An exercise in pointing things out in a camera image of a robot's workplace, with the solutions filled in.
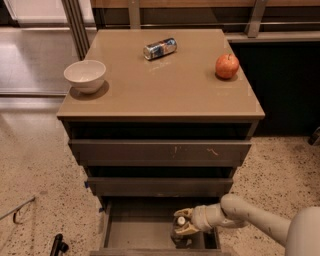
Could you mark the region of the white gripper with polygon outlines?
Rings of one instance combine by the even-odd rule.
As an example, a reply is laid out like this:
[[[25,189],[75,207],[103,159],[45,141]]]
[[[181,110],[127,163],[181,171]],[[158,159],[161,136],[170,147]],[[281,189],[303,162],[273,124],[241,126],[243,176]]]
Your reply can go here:
[[[212,230],[212,226],[208,222],[207,218],[207,210],[208,207],[205,205],[197,206],[193,208],[184,208],[177,210],[174,213],[175,217],[184,217],[191,219],[191,222],[187,222],[182,227],[178,227],[175,229],[175,233],[177,235],[186,236],[192,235],[199,231],[201,232],[209,232]]]

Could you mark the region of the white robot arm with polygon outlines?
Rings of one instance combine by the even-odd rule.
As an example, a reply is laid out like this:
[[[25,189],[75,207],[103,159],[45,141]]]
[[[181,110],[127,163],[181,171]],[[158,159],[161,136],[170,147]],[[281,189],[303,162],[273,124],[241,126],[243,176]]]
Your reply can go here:
[[[248,224],[285,248],[285,256],[320,256],[320,208],[300,210],[292,220],[257,208],[235,194],[219,203],[185,208],[174,213],[173,237],[209,232],[215,227],[240,228]]]

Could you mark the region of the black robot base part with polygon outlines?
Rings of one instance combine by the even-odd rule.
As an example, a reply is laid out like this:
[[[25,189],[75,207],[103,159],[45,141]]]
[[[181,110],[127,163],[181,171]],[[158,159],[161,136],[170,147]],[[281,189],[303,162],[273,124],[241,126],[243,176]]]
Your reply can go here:
[[[54,238],[50,256],[59,256],[62,253],[66,253],[69,250],[69,246],[63,241],[63,235],[57,234]]]

